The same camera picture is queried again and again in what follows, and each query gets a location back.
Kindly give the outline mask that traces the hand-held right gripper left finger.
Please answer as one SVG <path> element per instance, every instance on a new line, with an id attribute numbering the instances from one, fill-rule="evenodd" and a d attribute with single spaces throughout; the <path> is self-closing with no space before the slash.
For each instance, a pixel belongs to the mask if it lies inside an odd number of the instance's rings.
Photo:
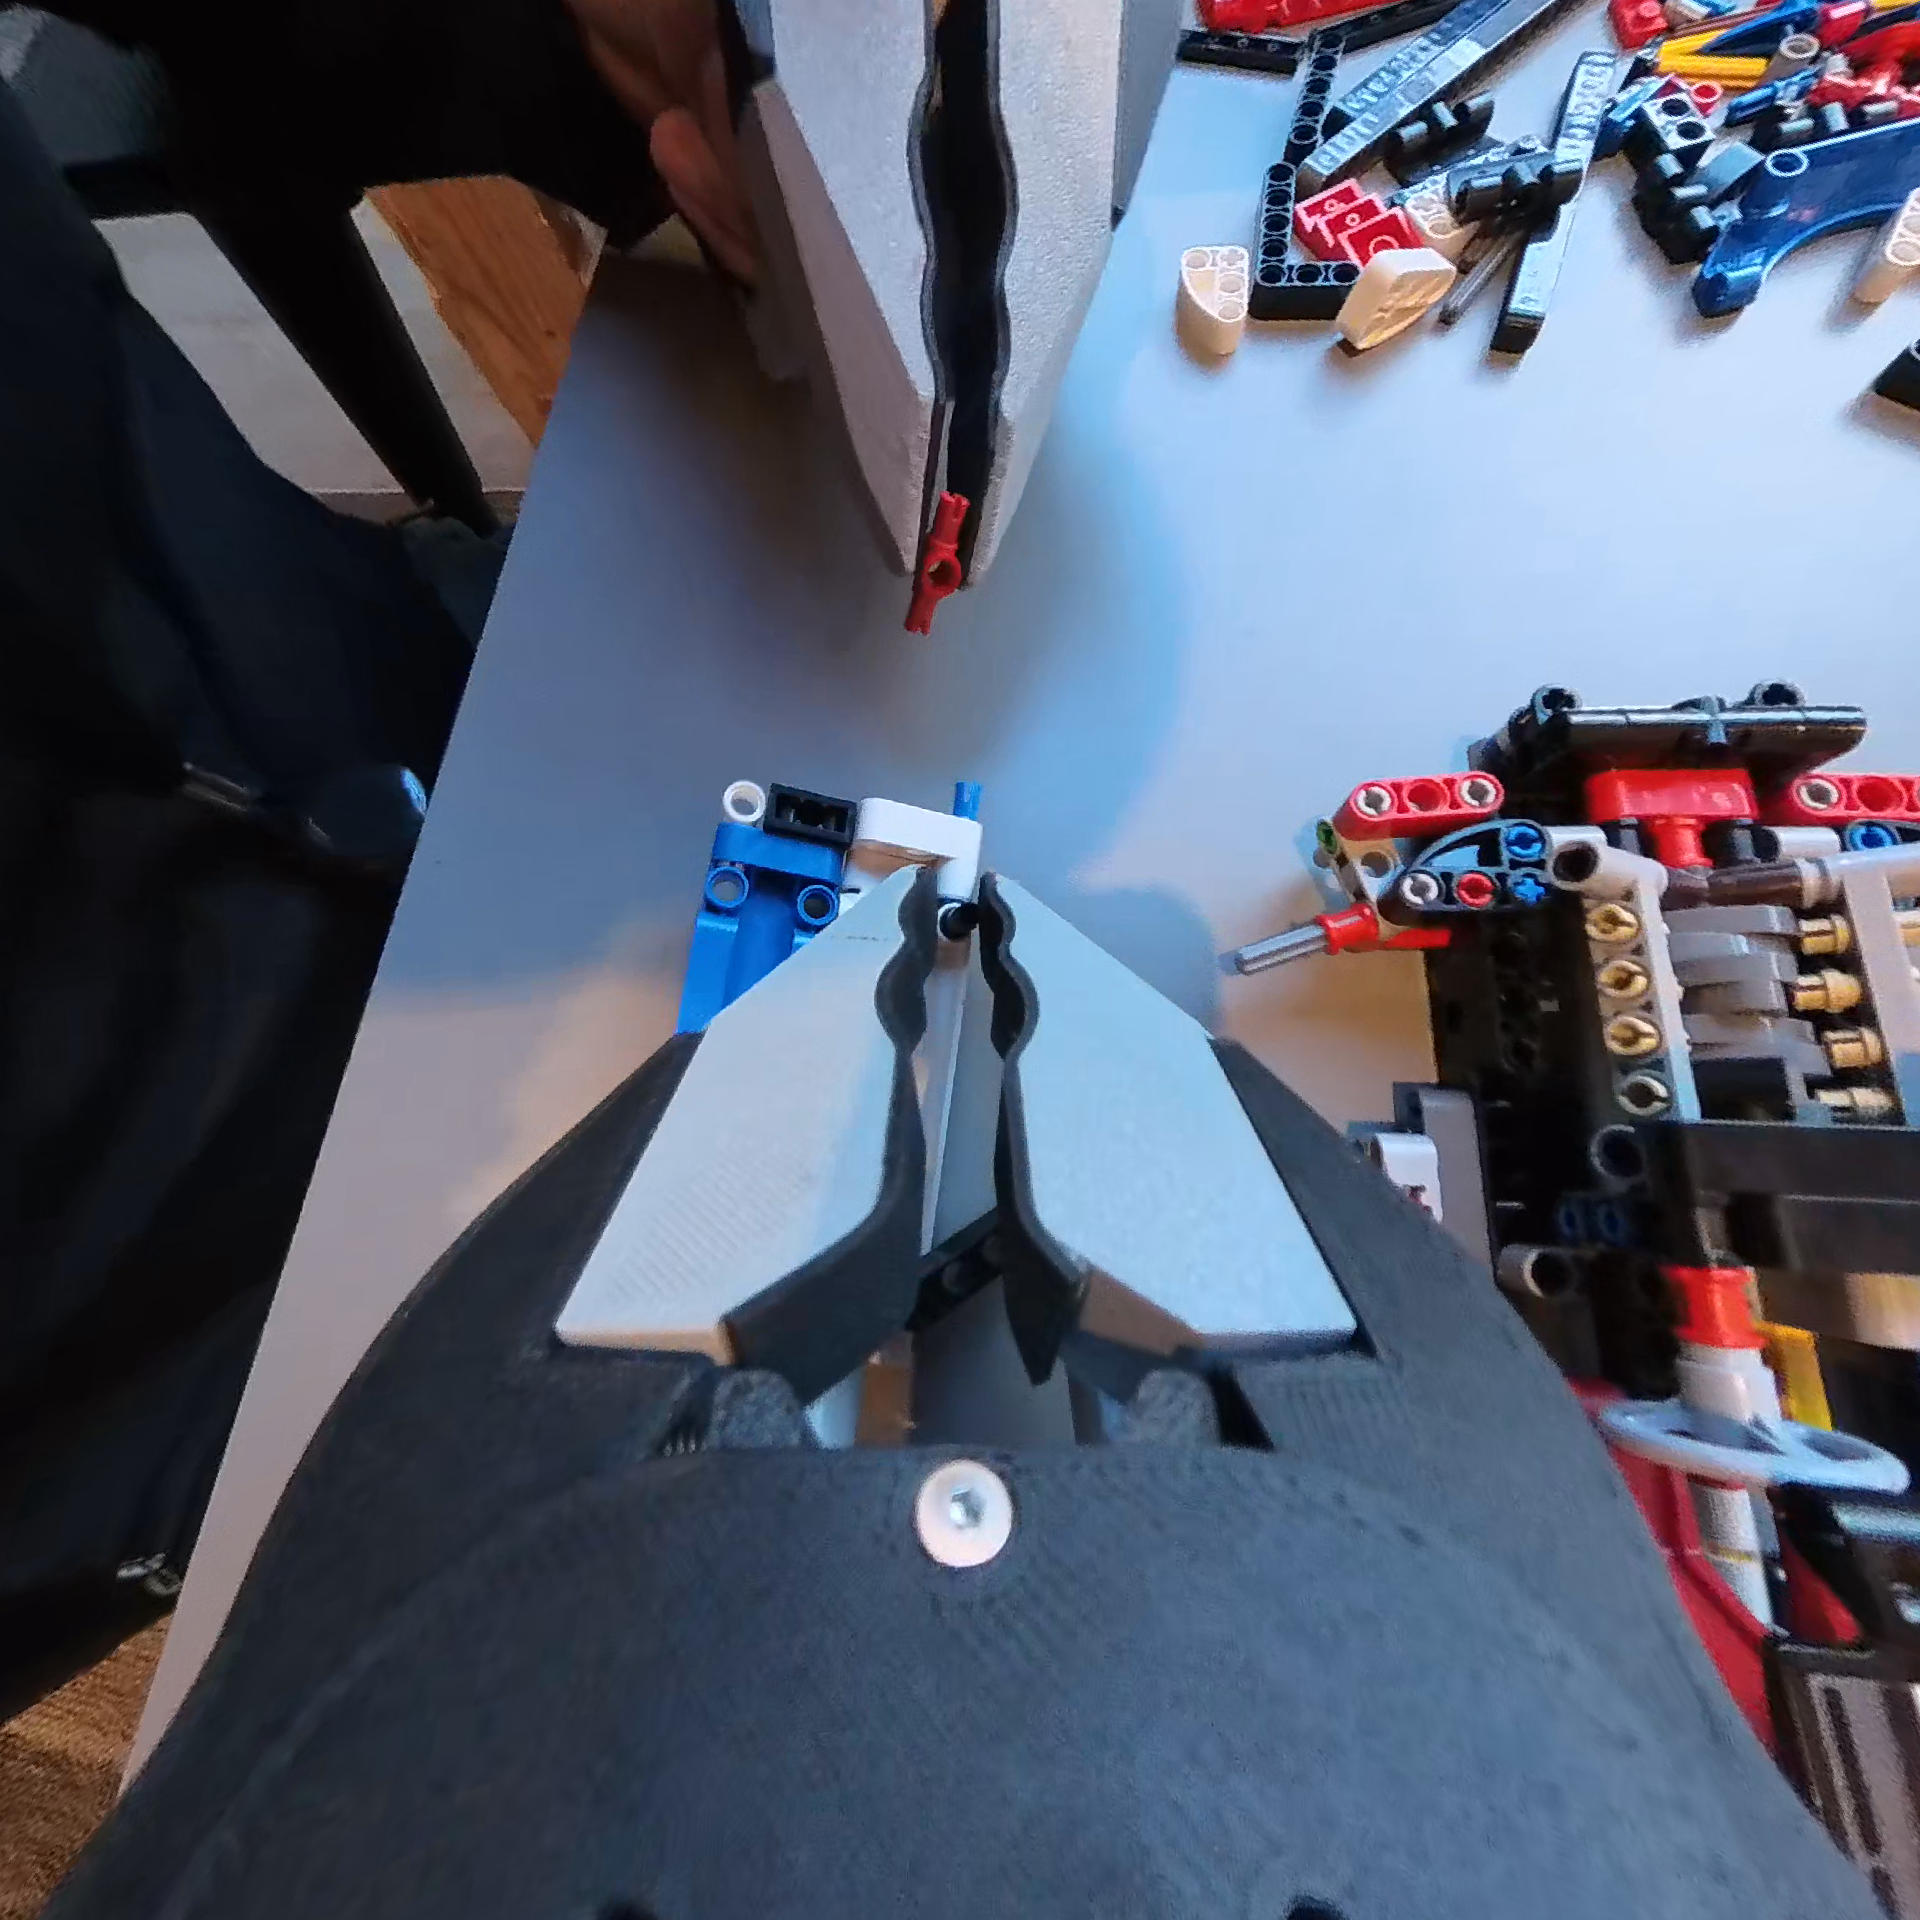
<path id="1" fill-rule="evenodd" d="M 555 1334 L 820 1401 L 900 1333 L 919 1264 L 926 871 L 900 870 L 692 1038 Z"/>

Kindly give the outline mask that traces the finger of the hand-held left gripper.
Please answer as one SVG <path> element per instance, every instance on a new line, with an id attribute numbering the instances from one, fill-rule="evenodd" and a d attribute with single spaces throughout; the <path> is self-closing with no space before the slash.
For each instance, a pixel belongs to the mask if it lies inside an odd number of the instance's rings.
<path id="1" fill-rule="evenodd" d="M 1183 3 L 986 3 L 986 185 L 965 578 L 1010 530 L 1162 105 Z"/>
<path id="2" fill-rule="evenodd" d="M 740 157 L 762 361 L 808 377 L 915 583 L 935 501 L 968 490 L 970 5 L 743 3 Z"/>

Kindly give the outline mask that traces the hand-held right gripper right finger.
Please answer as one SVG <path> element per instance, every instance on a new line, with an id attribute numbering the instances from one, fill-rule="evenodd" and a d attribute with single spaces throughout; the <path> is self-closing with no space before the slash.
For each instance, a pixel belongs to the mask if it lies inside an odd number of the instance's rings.
<path id="1" fill-rule="evenodd" d="M 1358 1313 L 1212 1035 L 1019 884 L 986 875 L 978 905 L 1026 1375 L 1346 1353 Z"/>

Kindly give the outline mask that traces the black brick beam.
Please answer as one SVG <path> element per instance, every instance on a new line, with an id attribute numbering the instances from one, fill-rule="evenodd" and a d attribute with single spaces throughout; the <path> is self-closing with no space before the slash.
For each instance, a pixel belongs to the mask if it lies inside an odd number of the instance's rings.
<path id="1" fill-rule="evenodd" d="M 940 1240 L 916 1273 L 916 1301 L 908 1333 L 940 1325 L 968 1301 L 1002 1278 L 1002 1240 L 996 1210 Z"/>

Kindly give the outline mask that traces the blue white brick assembly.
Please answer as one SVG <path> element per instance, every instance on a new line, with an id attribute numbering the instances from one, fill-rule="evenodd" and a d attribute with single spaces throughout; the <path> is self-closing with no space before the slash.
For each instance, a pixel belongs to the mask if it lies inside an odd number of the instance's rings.
<path id="1" fill-rule="evenodd" d="M 919 1250 L 935 1243 L 940 1173 L 949 1135 L 958 1028 L 963 1023 L 979 884 L 978 787 L 963 783 L 950 808 L 869 797 L 836 801 L 798 787 L 736 781 L 722 791 L 709 871 L 685 960 L 679 1035 L 703 1035 L 748 990 L 852 911 L 898 871 L 926 871 L 935 914 L 926 978 L 926 1038 L 916 1093 L 926 1127 Z M 912 1433 L 912 1350 L 892 1334 L 848 1381 L 812 1401 L 808 1423 L 828 1445 L 898 1443 Z"/>

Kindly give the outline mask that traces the red brick connector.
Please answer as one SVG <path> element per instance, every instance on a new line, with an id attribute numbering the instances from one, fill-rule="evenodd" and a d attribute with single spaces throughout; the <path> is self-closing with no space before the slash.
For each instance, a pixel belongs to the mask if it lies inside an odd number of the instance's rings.
<path id="1" fill-rule="evenodd" d="M 963 590 L 965 567 L 960 561 L 960 535 L 970 501 L 965 495 L 943 493 L 935 503 L 930 524 L 923 535 L 916 575 L 908 593 L 902 628 L 928 637 L 940 607 Z"/>

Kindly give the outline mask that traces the person's left forearm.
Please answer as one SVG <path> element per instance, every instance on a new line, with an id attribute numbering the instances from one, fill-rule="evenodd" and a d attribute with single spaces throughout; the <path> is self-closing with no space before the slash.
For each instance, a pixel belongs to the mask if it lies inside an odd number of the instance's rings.
<path id="1" fill-rule="evenodd" d="M 179 183 L 352 207 L 502 178 L 610 244 L 672 214 L 649 134 L 569 3 L 43 3 L 158 64 Z"/>

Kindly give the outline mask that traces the grey desk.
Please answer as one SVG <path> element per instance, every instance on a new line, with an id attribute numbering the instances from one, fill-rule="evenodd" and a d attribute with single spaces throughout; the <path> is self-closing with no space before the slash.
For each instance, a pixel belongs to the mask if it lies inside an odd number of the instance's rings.
<path id="1" fill-rule="evenodd" d="M 1545 683 L 1765 677 L 1918 765 L 1918 425 L 1869 398 L 1918 295 L 1858 314 L 1832 237 L 1703 323 L 1605 165 L 1519 361 L 1490 291 L 1359 358 L 1273 327 L 1208 370 L 1180 251 L 1250 233 L 1289 105 L 1175 77 L 996 564 L 926 641 L 733 303 L 602 264 L 132 1767 L 396 1301 L 669 1035 L 729 781 L 978 781 L 990 867 L 1370 1117 L 1428 1070 L 1412 957 L 1215 963 L 1313 910 L 1309 830 L 1358 781 L 1445 773 Z"/>

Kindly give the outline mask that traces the person's left hand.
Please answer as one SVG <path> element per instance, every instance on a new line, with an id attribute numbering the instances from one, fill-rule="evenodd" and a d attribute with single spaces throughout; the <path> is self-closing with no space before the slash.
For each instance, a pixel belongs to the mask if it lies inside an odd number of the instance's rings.
<path id="1" fill-rule="evenodd" d="M 718 3 L 565 3 L 593 73 L 646 134 L 683 225 L 740 288 L 758 287 Z"/>

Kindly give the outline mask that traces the pile of loose brick pieces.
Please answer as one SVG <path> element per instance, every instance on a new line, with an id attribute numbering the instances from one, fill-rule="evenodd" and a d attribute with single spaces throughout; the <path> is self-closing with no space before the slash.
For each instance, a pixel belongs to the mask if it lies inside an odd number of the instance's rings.
<path id="1" fill-rule="evenodd" d="M 1176 60 L 1295 80 L 1250 241 L 1183 248 L 1175 323 L 1225 361 L 1250 327 L 1348 355 L 1453 327 L 1498 288 L 1488 355 L 1530 351 L 1602 165 L 1703 323 L 1796 255 L 1860 241 L 1843 320 L 1918 287 L 1915 3 L 1602 3 L 1545 133 L 1488 88 L 1575 3 L 1195 3 Z"/>

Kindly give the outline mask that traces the toy brick car model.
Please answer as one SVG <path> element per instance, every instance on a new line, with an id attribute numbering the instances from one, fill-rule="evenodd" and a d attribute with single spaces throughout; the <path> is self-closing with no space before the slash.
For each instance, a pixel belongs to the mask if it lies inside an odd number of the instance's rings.
<path id="1" fill-rule="evenodd" d="M 1438 1080 L 1366 1154 L 1599 1430 L 1740 1714 L 1918 1914 L 1918 775 L 1855 705 L 1542 687 L 1316 827 L 1260 975 L 1413 951 Z"/>

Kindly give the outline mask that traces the person's legs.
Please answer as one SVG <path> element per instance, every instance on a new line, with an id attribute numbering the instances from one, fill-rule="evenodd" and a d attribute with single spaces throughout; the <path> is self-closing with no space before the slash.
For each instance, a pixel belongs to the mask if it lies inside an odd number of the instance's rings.
<path id="1" fill-rule="evenodd" d="M 192 1564 L 506 561 L 249 445 L 2 97 L 2 1714 Z"/>

